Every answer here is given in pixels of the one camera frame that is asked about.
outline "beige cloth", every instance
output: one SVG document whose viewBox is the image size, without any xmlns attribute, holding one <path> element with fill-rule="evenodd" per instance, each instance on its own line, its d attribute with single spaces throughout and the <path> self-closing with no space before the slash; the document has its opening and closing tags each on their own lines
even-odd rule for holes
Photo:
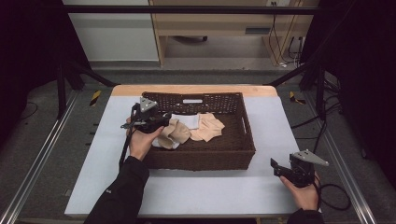
<svg viewBox="0 0 396 224">
<path fill-rule="evenodd" d="M 175 149 L 178 144 L 185 143 L 191 136 L 189 128 L 178 119 L 169 119 L 166 126 L 158 136 L 158 144 L 167 149 Z"/>
<path fill-rule="evenodd" d="M 221 130 L 225 127 L 224 124 L 211 113 L 199 114 L 198 123 L 198 129 L 190 130 L 190 138 L 194 141 L 205 140 L 208 142 L 216 136 L 221 136 Z"/>
</svg>

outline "black curtain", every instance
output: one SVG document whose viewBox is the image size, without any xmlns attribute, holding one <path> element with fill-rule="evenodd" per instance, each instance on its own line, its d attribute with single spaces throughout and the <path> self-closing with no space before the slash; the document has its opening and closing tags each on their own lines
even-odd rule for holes
<svg viewBox="0 0 396 224">
<path fill-rule="evenodd" d="M 91 69 L 68 14 L 40 8 L 62 4 L 6 0 L 0 6 L 0 145 L 20 119 L 29 91 L 55 80 L 60 63 L 73 61 Z"/>
<path fill-rule="evenodd" d="M 340 0 L 321 0 L 324 7 Z M 340 102 L 369 158 L 377 160 L 396 188 L 396 1 L 357 0 L 327 46 L 322 66 L 338 77 Z M 336 20 L 315 16 L 307 34 L 302 62 L 328 36 Z"/>
</svg>

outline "table surface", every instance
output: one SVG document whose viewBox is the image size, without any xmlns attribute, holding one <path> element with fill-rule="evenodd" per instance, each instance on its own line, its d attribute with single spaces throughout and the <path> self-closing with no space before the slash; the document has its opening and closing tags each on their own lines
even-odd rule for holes
<svg viewBox="0 0 396 224">
<path fill-rule="evenodd" d="M 289 191 L 274 176 L 270 159 L 290 167 L 298 151 L 276 89 L 250 85 L 120 85 L 114 88 L 65 214 L 85 217 L 118 173 L 125 140 L 120 128 L 143 91 L 242 92 L 256 153 L 247 170 L 150 170 L 140 217 L 275 217 L 296 210 Z"/>
</svg>

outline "brown wicker basket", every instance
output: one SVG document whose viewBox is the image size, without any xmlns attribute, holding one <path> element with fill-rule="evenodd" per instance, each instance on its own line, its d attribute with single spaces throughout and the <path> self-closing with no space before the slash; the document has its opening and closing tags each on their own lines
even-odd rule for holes
<svg viewBox="0 0 396 224">
<path fill-rule="evenodd" d="M 189 139 L 175 150 L 152 147 L 144 159 L 149 169 L 246 170 L 256 151 L 241 92 L 174 94 L 143 92 L 158 103 L 159 112 L 191 115 L 211 112 L 225 126 L 210 141 Z M 186 103 L 186 100 L 200 103 Z"/>
</svg>

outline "person's right hand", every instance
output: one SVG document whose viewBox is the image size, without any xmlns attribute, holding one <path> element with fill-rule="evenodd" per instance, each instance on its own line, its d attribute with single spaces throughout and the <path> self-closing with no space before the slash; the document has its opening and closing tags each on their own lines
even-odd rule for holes
<svg viewBox="0 0 396 224">
<path fill-rule="evenodd" d="M 313 184 L 299 189 L 285 176 L 281 176 L 280 180 L 286 188 L 290 190 L 298 208 L 303 208 L 304 210 L 318 210 L 318 193 Z"/>
<path fill-rule="evenodd" d="M 142 133 L 133 127 L 131 142 L 129 143 L 129 151 L 130 156 L 137 158 L 142 161 L 145 159 L 146 154 L 149 152 L 151 148 L 151 144 L 156 137 L 158 137 L 163 131 L 164 127 L 158 128 L 154 133 Z"/>
</svg>

